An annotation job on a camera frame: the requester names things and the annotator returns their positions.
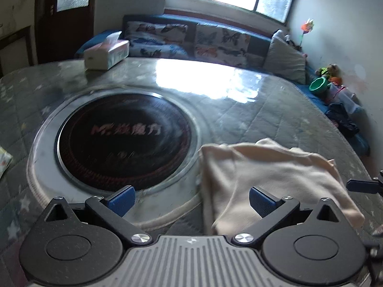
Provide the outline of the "butterfly cushion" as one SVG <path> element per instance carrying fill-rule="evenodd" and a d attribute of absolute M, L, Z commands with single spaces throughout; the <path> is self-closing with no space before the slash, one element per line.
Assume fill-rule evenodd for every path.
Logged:
<path fill-rule="evenodd" d="M 245 68 L 250 39 L 248 34 L 236 30 L 198 24 L 194 56 L 199 61 Z"/>
<path fill-rule="evenodd" d="M 183 47 L 188 26 L 128 21 L 124 39 L 129 41 L 129 56 L 144 58 L 188 59 Z"/>

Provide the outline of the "cream knit garment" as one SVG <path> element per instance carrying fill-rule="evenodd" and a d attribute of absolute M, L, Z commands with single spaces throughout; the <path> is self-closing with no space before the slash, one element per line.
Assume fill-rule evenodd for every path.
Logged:
<path fill-rule="evenodd" d="M 335 160 L 265 138 L 256 143 L 206 144 L 199 151 L 204 228 L 232 237 L 261 219 L 249 203 L 259 187 L 278 198 L 315 205 L 331 198 L 353 228 L 365 217 L 351 199 Z"/>

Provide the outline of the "white tissue box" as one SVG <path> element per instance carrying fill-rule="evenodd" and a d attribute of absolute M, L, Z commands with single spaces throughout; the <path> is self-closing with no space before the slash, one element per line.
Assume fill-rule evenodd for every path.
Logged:
<path fill-rule="evenodd" d="M 86 49 L 83 55 L 85 68 L 107 71 L 128 57 L 130 42 L 120 39 L 121 33 L 111 33 L 101 43 Z"/>

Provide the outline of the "black round induction cooktop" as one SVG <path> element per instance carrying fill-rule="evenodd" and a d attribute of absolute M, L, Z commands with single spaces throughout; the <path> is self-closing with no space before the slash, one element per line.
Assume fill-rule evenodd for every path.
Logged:
<path fill-rule="evenodd" d="M 192 127 L 172 102 L 118 93 L 80 106 L 57 138 L 62 168 L 87 190 L 153 187 L 186 159 Z"/>

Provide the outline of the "blue corner sofa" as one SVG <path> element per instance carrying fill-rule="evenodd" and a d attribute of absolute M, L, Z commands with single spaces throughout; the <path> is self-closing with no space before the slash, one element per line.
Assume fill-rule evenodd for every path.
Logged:
<path fill-rule="evenodd" d="M 204 61 L 265 72 L 271 39 L 232 25 L 185 16 L 125 15 L 120 38 L 131 57 Z"/>

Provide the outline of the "right butterfly cushion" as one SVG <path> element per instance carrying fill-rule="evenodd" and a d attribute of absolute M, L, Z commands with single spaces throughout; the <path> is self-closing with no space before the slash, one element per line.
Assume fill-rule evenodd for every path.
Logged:
<path fill-rule="evenodd" d="M 199 61 L 245 68 L 250 39 L 248 34 L 236 30 L 198 24 L 194 56 Z"/>

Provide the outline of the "colourful pinwheel toy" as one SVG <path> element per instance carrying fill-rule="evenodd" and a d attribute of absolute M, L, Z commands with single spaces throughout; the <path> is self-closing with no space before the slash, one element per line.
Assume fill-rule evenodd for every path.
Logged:
<path fill-rule="evenodd" d="M 313 29 L 314 29 L 314 20 L 313 19 L 308 19 L 305 23 L 303 23 L 301 25 L 302 34 L 301 34 L 301 41 L 300 41 L 299 46 L 302 45 L 304 35 L 312 32 Z"/>

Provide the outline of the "stuffed toys pile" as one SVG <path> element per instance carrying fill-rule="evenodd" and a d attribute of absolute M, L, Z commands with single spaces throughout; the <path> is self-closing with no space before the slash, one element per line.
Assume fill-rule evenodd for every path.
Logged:
<path fill-rule="evenodd" d="M 320 67 L 315 71 L 315 74 L 318 77 L 325 77 L 329 82 L 337 86 L 342 85 L 339 67 L 336 64 L 329 64 L 326 67 Z"/>

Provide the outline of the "green plastic bowl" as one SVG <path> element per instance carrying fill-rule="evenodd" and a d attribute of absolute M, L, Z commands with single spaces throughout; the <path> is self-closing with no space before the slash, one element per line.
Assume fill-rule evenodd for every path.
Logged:
<path fill-rule="evenodd" d="M 327 78 L 319 77 L 309 85 L 309 91 L 315 96 L 320 96 L 327 92 L 329 86 L 330 82 Z"/>

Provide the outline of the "grey plain cushion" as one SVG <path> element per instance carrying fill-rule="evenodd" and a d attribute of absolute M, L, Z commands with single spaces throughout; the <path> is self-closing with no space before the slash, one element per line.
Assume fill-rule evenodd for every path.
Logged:
<path fill-rule="evenodd" d="M 285 79 L 306 83 L 306 59 L 285 40 L 282 30 L 277 30 L 271 38 L 263 68 Z"/>

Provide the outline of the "dark wooden door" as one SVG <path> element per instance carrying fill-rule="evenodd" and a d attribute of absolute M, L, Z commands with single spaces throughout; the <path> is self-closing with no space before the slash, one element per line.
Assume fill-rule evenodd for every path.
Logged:
<path fill-rule="evenodd" d="M 34 35 L 39 64 L 69 60 L 94 35 L 96 0 L 35 0 Z"/>

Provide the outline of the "dark wooden display cabinet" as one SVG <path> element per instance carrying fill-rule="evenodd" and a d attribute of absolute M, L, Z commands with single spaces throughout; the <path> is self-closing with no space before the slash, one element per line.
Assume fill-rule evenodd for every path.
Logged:
<path fill-rule="evenodd" d="M 1 37 L 1 77 L 33 65 L 30 26 Z"/>

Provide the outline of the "blue clothes pile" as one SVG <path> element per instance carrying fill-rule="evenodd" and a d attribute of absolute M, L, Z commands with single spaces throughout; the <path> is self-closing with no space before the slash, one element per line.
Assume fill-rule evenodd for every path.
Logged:
<path fill-rule="evenodd" d="M 361 112 L 362 108 L 353 101 L 346 88 L 329 84 L 326 103 L 325 115 L 336 125 L 357 155 L 369 156 L 371 152 L 369 143 L 352 118 L 353 115 Z"/>

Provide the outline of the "floral patterned cloth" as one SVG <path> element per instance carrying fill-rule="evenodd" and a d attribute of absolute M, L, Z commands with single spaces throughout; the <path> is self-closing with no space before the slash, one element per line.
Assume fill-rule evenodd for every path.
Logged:
<path fill-rule="evenodd" d="M 12 155 L 9 154 L 3 147 L 0 147 L 0 177 L 3 176 L 12 162 L 12 159 Z"/>

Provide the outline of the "left butterfly cushion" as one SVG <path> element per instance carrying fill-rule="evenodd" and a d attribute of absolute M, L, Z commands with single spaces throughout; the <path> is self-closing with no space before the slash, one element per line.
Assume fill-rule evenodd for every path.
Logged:
<path fill-rule="evenodd" d="M 183 47 L 188 26 L 128 21 L 124 39 L 129 41 L 129 56 L 144 58 L 188 59 Z"/>

